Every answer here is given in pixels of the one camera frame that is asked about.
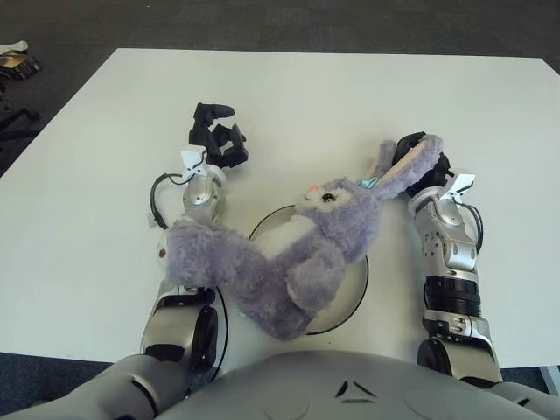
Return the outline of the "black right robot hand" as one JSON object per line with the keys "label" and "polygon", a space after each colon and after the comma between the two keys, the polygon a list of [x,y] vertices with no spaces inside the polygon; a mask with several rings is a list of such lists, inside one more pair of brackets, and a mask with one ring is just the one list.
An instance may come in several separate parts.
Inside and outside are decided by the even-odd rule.
{"label": "black right robot hand", "polygon": [[[400,139],[396,145],[392,165],[396,165],[411,148],[416,147],[425,135],[426,133],[424,131],[419,131],[409,134]],[[409,186],[405,190],[405,192],[409,197],[412,198],[425,188],[432,186],[445,186],[447,182],[446,176],[451,174],[450,168],[451,164],[448,157],[443,152],[441,152],[439,155],[439,159],[434,167],[431,170],[427,171],[418,182],[416,182],[414,185]]]}

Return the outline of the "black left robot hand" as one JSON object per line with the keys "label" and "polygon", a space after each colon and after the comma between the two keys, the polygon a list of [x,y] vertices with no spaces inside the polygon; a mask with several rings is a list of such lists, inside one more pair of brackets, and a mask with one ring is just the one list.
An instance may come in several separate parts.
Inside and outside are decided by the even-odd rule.
{"label": "black left robot hand", "polygon": [[206,104],[199,102],[193,114],[194,124],[189,131],[188,143],[203,146],[206,152],[206,163],[220,168],[233,168],[249,159],[245,148],[246,137],[237,124],[231,128],[214,121],[228,118],[235,110],[228,105]]}

